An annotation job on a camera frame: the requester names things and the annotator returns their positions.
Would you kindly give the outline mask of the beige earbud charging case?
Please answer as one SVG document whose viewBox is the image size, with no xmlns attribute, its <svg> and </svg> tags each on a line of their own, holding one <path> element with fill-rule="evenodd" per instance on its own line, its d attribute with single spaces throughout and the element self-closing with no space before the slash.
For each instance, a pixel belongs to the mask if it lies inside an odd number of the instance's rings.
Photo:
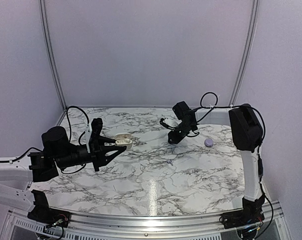
<svg viewBox="0 0 302 240">
<path fill-rule="evenodd" d="M 120 147 L 126 147 L 126 149 L 129 150 L 133 146 L 133 140 L 131 138 L 132 134 L 128 132 L 116 134 L 114 137 L 115 144 Z"/>
</svg>

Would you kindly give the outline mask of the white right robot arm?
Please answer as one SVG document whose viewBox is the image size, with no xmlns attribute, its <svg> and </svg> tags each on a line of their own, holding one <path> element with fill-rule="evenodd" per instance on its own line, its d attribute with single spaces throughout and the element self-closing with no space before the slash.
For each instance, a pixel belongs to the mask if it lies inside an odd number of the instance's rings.
<svg viewBox="0 0 302 240">
<path fill-rule="evenodd" d="M 169 129 L 168 143 L 178 144 L 198 125 L 225 125 L 231 127 L 232 140 L 240 151 L 243 167 L 245 190 L 244 199 L 255 202 L 263 195 L 261 179 L 263 164 L 260 158 L 260 147 L 266 134 L 265 122 L 257 109 L 248 103 L 230 106 L 202 106 L 191 109 L 182 101 L 172 108 L 180 121 L 171 126 L 167 119 L 160 119 L 160 125 Z"/>
</svg>

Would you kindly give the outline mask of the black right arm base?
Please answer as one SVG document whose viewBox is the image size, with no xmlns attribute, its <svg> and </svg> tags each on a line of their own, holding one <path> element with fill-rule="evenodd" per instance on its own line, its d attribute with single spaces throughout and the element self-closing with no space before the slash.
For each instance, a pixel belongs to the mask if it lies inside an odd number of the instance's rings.
<svg viewBox="0 0 302 240">
<path fill-rule="evenodd" d="M 265 219 L 262 210 L 264 203 L 264 194 L 255 201 L 242 198 L 243 209 L 223 213 L 221 214 L 219 221 L 225 229 L 237 228 L 263 222 Z"/>
</svg>

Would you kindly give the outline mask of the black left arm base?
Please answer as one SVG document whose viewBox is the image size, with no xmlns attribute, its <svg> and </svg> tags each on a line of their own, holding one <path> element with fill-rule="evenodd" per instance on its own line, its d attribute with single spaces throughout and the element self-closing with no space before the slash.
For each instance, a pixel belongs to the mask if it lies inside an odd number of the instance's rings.
<svg viewBox="0 0 302 240">
<path fill-rule="evenodd" d="M 28 212 L 28 219 L 51 226 L 55 222 L 62 220 L 62 223 L 59 223 L 58 225 L 62 226 L 63 228 L 68 227 L 70 212 L 51 208 L 44 192 L 32 190 L 31 193 L 34 197 L 34 208 Z"/>
</svg>

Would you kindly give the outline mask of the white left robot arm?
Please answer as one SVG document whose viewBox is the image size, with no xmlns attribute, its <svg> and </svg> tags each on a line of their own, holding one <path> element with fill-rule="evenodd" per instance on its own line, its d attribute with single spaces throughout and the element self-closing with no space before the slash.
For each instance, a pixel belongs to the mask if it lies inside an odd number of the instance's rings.
<svg viewBox="0 0 302 240">
<path fill-rule="evenodd" d="M 59 172 L 75 166 L 92 164 L 94 170 L 106 166 L 118 155 L 126 151 L 126 146 L 116 145 L 114 139 L 101 136 L 98 127 L 89 137 L 86 145 L 72 144 L 65 128 L 55 126 L 43 133 L 43 150 L 26 151 L 22 156 L 10 160 L 0 160 L 0 204 L 16 209 L 34 212 L 42 222 L 54 218 L 45 193 L 38 190 L 18 190 L 2 185 L 2 181 L 47 182 Z"/>
</svg>

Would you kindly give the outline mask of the lavender round charging case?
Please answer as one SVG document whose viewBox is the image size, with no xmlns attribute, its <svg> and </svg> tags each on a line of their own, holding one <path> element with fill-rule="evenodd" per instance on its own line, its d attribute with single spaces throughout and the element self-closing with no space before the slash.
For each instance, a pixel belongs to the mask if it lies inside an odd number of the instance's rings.
<svg viewBox="0 0 302 240">
<path fill-rule="evenodd" d="M 205 144 L 205 146 L 210 148 L 214 145 L 214 141 L 211 138 L 207 138 L 207 139 L 205 139 L 204 144 Z"/>
</svg>

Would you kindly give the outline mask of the left aluminium corner post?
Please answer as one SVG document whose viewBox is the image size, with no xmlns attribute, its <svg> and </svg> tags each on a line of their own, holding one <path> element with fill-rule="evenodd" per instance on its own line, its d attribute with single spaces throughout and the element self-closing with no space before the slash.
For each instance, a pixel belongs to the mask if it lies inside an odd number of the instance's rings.
<svg viewBox="0 0 302 240">
<path fill-rule="evenodd" d="M 49 22 L 48 22 L 48 15 L 47 15 L 47 7 L 46 7 L 46 1 L 45 0 L 39 0 L 39 12 L 40 12 L 40 19 L 42 24 L 42 30 L 43 30 L 43 37 L 44 37 L 44 44 L 45 49 L 48 57 L 48 63 L 51 70 L 51 75 L 53 78 L 53 83 L 56 89 L 57 97 L 59 100 L 59 103 L 61 105 L 62 110 L 65 112 L 67 109 L 67 103 L 64 97 L 64 93 L 62 90 L 62 84 L 60 81 L 55 57 L 54 57 L 54 51 L 53 46 L 51 42 L 51 36 L 50 36 L 50 30 L 49 30 Z"/>
</svg>

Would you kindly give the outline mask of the aluminium corner post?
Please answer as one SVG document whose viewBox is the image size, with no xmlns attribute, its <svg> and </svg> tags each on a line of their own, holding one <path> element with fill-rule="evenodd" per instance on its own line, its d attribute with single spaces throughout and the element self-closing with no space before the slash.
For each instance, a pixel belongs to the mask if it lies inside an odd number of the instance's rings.
<svg viewBox="0 0 302 240">
<path fill-rule="evenodd" d="M 59 100 L 59 103 L 61 105 L 62 110 L 65 112 L 67 109 L 67 103 L 64 97 L 64 93 L 62 90 L 62 84 L 60 81 L 55 57 L 54 57 L 54 51 L 53 46 L 51 42 L 51 36 L 50 36 L 50 30 L 49 30 L 49 22 L 48 22 L 48 15 L 47 15 L 47 7 L 46 7 L 46 1 L 45 0 L 39 0 L 39 12 L 40 12 L 40 19 L 42 24 L 42 30 L 43 30 L 43 37 L 44 37 L 44 44 L 45 49 L 48 57 L 48 63 L 51 70 L 51 75 L 53 78 L 53 83 L 56 89 L 57 97 Z"/>
<path fill-rule="evenodd" d="M 250 20 L 249 20 L 249 24 L 248 24 L 247 36 L 246 36 L 246 40 L 245 40 L 245 44 L 244 44 L 244 50 L 243 50 L 242 58 L 240 61 L 239 69 L 238 69 L 238 72 L 236 75 L 232 94 L 231 94 L 231 97 L 229 100 L 229 105 L 234 105 L 236 103 L 236 100 L 240 93 L 241 86 L 244 82 L 244 76 L 245 76 L 249 56 L 250 56 L 250 53 L 252 50 L 254 37 L 256 34 L 259 7 L 260 7 L 260 1 L 253 0 L 252 7 L 251 7 L 251 13 L 250 13 Z"/>
</svg>

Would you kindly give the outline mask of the aluminium front frame rail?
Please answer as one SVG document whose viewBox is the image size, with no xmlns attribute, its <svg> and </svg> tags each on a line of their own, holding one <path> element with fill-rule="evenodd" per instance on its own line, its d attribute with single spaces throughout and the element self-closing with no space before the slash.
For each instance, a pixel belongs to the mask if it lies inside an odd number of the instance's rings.
<svg viewBox="0 0 302 240">
<path fill-rule="evenodd" d="M 226 229 L 221 214 L 184 216 L 118 216 L 71 211 L 64 229 L 44 230 L 27 213 L 10 208 L 0 233 L 1 240 L 31 240 L 38 237 L 65 240 L 238 240 L 248 226 Z"/>
</svg>

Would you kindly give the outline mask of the right aluminium corner post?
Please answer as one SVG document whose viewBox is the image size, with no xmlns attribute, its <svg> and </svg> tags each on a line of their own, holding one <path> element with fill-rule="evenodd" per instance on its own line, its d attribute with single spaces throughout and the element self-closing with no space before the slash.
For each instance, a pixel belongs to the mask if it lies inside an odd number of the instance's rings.
<svg viewBox="0 0 302 240">
<path fill-rule="evenodd" d="M 259 7 L 260 7 L 260 1 L 253 0 L 252 7 L 251 7 L 251 13 L 250 13 L 250 20 L 249 20 L 249 24 L 248 24 L 247 36 L 246 36 L 246 40 L 245 40 L 245 44 L 244 44 L 244 50 L 243 50 L 242 58 L 240 61 L 239 69 L 238 69 L 238 72 L 236 75 L 232 94 L 231 94 L 231 97 L 229 100 L 229 105 L 234 105 L 236 103 L 236 100 L 240 93 L 241 86 L 244 82 L 244 76 L 245 76 L 249 56 L 250 56 L 250 53 L 252 50 L 254 37 L 256 34 Z"/>
</svg>

